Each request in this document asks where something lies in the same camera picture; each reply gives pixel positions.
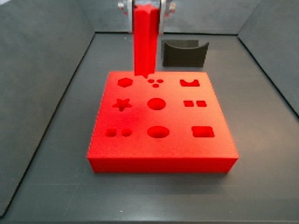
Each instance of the small round hole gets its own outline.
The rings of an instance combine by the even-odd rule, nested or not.
[[[163,126],[153,126],[147,130],[147,135],[153,138],[164,138],[169,135],[169,130]]]
[[[123,129],[121,130],[121,136],[123,137],[129,137],[132,134],[132,130],[131,129]]]
[[[160,110],[165,107],[165,101],[161,98],[153,98],[147,102],[147,106],[152,110]]]

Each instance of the black object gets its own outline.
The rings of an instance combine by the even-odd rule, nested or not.
[[[209,42],[199,46],[196,39],[165,39],[161,44],[164,67],[203,67]]]

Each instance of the gray enclosure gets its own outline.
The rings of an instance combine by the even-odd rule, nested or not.
[[[237,34],[260,0],[173,0],[176,12],[165,32]],[[127,17],[117,0],[79,0],[96,32],[125,32]]]
[[[88,47],[95,32],[124,32],[127,18],[117,0],[11,0],[0,5],[0,216],[40,149],[4,221],[299,220],[298,117],[279,94],[298,115],[299,1],[173,1],[165,32],[235,34],[168,38],[209,41],[203,70],[236,167],[228,175],[93,174],[100,96],[108,71],[132,69],[132,36],[97,34]],[[161,67],[159,56],[157,70],[187,69]]]
[[[299,1],[264,0],[237,36],[299,114]]]
[[[92,37],[75,0],[0,6],[0,215]]]

